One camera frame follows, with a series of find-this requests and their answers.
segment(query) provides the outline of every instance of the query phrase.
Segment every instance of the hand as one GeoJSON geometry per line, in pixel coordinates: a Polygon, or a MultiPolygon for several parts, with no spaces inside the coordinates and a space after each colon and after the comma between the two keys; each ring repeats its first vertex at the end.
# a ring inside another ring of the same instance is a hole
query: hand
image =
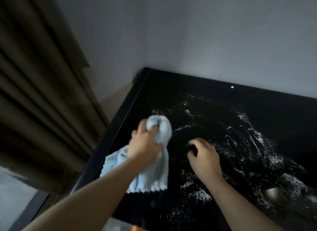
{"type": "Polygon", "coordinates": [[[139,124],[138,130],[132,132],[128,150],[129,158],[138,159],[144,167],[154,162],[163,149],[163,144],[157,144],[154,139],[158,126],[153,126],[147,131],[146,121],[147,119],[143,119],[139,124]]]}
{"type": "Polygon", "coordinates": [[[219,154],[215,147],[201,138],[195,138],[188,143],[195,145],[198,150],[197,157],[195,157],[193,151],[189,151],[187,154],[189,163],[197,177],[206,186],[208,183],[222,180],[219,154]]]}

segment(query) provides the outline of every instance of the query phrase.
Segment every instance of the curtain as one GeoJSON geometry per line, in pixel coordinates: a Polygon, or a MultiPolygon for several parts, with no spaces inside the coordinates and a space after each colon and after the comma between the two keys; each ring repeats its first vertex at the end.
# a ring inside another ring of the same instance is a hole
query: curtain
{"type": "Polygon", "coordinates": [[[0,169],[62,192],[108,120],[89,64],[54,0],[0,0],[0,169]]]}

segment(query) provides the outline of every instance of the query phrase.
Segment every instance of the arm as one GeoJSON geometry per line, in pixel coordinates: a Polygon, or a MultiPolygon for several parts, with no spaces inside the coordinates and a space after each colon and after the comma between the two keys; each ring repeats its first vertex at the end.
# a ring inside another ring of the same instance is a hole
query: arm
{"type": "Polygon", "coordinates": [[[191,167],[212,194],[232,231],[283,230],[224,180],[213,145],[200,138],[190,140],[189,144],[198,150],[197,157],[192,151],[187,154],[191,167]]]}
{"type": "Polygon", "coordinates": [[[132,132],[125,162],[45,211],[23,231],[100,231],[132,180],[163,148],[154,140],[158,128],[146,131],[145,124],[146,120],[142,120],[138,130],[132,132]]]}

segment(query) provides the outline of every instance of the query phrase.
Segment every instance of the towel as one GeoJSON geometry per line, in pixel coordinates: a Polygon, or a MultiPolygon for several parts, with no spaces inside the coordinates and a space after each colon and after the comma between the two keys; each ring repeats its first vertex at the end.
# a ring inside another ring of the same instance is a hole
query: towel
{"type": "MultiPolygon", "coordinates": [[[[150,192],[167,189],[168,178],[168,151],[167,145],[172,137],[172,126],[167,117],[162,115],[150,116],[146,122],[146,128],[149,130],[152,126],[158,125],[159,129],[155,136],[156,143],[163,144],[163,150],[159,153],[154,163],[151,163],[146,169],[131,182],[127,193],[150,192]]],[[[113,170],[128,158],[129,145],[109,155],[101,170],[100,176],[113,170]]]]}

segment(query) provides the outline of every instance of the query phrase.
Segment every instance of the person's left arm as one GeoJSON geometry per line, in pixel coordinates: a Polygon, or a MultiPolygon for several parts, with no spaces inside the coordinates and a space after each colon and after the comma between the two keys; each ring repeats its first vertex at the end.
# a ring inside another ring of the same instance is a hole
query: person's left arm
{"type": "Polygon", "coordinates": [[[100,231],[132,180],[163,148],[154,140],[158,127],[147,131],[145,124],[142,120],[138,130],[132,132],[125,162],[45,211],[23,231],[100,231]]]}

